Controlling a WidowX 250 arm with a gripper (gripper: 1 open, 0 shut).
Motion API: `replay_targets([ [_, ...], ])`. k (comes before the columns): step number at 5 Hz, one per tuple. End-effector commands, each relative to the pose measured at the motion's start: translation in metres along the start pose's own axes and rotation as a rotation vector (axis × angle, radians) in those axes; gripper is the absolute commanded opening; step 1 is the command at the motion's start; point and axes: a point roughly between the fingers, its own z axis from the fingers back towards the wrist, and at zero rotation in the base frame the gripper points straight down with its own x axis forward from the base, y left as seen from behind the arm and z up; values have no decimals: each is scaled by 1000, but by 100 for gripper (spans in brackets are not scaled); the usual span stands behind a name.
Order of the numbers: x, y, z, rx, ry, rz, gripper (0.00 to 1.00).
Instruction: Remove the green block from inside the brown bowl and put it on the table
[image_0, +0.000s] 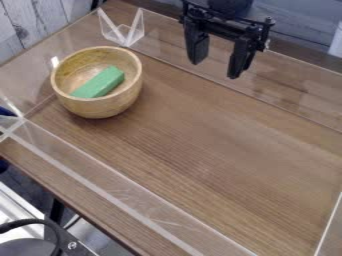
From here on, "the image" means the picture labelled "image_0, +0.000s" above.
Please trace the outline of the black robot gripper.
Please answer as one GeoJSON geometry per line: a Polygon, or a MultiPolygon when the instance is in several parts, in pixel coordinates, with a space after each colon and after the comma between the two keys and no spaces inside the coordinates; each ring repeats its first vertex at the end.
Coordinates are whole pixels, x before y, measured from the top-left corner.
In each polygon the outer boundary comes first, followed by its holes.
{"type": "Polygon", "coordinates": [[[228,76],[237,79],[249,69],[256,50],[269,47],[273,17],[253,6],[254,0],[182,0],[180,22],[185,28],[190,62],[198,65],[209,55],[210,34],[236,41],[228,76]]]}

